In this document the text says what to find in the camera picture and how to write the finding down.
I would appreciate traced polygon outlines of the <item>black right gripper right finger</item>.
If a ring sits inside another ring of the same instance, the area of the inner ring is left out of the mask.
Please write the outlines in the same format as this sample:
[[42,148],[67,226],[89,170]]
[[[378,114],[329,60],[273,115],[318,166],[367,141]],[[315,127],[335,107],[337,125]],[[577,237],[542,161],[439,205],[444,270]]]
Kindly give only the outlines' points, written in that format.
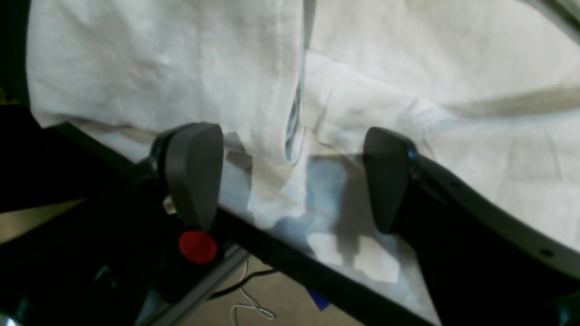
[[444,326],[577,326],[576,250],[506,213],[394,131],[365,134],[372,216],[415,251]]

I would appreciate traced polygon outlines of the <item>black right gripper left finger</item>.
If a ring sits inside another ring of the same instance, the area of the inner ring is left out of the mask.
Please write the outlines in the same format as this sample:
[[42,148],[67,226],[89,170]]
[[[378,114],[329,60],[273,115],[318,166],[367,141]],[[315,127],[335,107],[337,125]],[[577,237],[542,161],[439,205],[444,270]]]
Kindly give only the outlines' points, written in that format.
[[1,318],[22,326],[132,326],[185,230],[209,231],[224,139],[194,123],[160,134],[143,161],[91,195],[6,212]]

